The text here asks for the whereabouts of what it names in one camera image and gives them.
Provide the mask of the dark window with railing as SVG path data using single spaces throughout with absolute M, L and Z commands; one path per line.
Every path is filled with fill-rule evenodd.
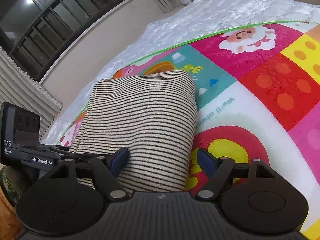
M 40 81 L 88 27 L 124 0 L 1 0 L 1 47 Z

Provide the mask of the grey pleated curtain left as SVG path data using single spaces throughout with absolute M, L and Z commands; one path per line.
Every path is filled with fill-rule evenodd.
M 44 136 L 60 113 L 62 104 L 18 67 L 4 49 L 1 49 L 0 55 L 1 103 L 9 102 L 38 114 L 40 136 Z

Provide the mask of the colourful cartoon play mat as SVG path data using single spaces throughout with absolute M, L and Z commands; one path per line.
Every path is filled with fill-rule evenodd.
M 171 70 L 195 85 L 197 119 L 183 157 L 135 150 L 120 176 L 129 190 L 187 190 L 208 181 L 199 148 L 239 163 L 261 159 L 304 194 L 302 232 L 319 239 L 319 24 L 253 25 L 199 38 L 126 66 L 113 81 Z

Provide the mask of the white quilted mattress cover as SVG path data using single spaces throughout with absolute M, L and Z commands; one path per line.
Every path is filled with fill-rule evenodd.
M 92 77 L 77 77 L 76 61 L 72 60 L 72 72 L 62 74 L 55 82 L 63 95 L 71 96 L 71 102 L 63 104 L 41 141 L 56 144 L 85 107 L 95 83 L 110 78 L 121 68 L 223 30 L 281 21 L 318 23 L 319 5 L 294 0 L 195 0 L 171 16 L 148 24 L 136 42 L 126 46 Z

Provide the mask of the beige striped knit sweater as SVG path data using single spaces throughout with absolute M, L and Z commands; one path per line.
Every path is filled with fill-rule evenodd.
M 196 118 L 195 83 L 183 70 L 102 79 L 70 150 L 112 155 L 125 147 L 125 190 L 183 191 Z

